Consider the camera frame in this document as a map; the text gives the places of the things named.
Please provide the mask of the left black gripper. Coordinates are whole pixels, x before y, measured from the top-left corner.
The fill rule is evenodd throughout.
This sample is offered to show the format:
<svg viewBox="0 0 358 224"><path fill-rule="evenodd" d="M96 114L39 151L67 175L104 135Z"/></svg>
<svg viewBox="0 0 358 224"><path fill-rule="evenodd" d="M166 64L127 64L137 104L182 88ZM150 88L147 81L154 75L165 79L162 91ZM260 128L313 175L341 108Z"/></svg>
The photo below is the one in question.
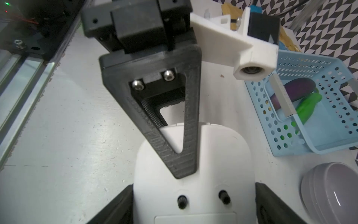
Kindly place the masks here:
<svg viewBox="0 0 358 224"><path fill-rule="evenodd" d="M135 53L159 45L175 47L189 31L190 1L112 1L81 12L84 34L109 52Z"/></svg>

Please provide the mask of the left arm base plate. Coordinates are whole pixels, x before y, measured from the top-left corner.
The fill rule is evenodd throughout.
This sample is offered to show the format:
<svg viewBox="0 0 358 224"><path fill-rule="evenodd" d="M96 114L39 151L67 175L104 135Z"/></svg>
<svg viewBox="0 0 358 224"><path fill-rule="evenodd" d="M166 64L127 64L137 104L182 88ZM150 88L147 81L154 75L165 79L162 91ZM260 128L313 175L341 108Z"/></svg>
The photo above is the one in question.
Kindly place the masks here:
<svg viewBox="0 0 358 224"><path fill-rule="evenodd" d="M1 49L49 61L85 0L1 1Z"/></svg>

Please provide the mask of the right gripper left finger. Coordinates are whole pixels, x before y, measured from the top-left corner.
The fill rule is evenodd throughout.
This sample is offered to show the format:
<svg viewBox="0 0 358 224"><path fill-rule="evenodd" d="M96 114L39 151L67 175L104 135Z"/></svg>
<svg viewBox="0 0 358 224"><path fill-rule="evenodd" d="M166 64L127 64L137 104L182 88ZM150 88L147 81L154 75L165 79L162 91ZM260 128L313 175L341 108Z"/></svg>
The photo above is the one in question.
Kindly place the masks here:
<svg viewBox="0 0 358 224"><path fill-rule="evenodd" d="M133 224L133 184L124 188L88 224Z"/></svg>

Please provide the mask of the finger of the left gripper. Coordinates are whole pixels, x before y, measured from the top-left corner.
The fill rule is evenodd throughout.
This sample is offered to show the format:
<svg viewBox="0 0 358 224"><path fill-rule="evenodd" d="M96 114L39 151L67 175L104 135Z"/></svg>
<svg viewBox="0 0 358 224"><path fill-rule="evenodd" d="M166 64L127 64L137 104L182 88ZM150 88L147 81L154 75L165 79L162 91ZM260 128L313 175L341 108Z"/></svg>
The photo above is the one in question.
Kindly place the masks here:
<svg viewBox="0 0 358 224"><path fill-rule="evenodd" d="M176 179L198 167L201 49L184 44L99 58L103 84Z"/></svg>

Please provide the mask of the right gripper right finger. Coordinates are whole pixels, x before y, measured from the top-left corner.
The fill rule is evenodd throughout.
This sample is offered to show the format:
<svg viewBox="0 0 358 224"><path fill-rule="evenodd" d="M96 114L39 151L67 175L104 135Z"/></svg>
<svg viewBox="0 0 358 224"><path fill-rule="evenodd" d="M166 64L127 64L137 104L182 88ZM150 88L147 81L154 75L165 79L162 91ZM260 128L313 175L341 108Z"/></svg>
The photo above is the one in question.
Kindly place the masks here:
<svg viewBox="0 0 358 224"><path fill-rule="evenodd" d="M264 183L255 183L256 216L259 224L305 224L282 199Z"/></svg>

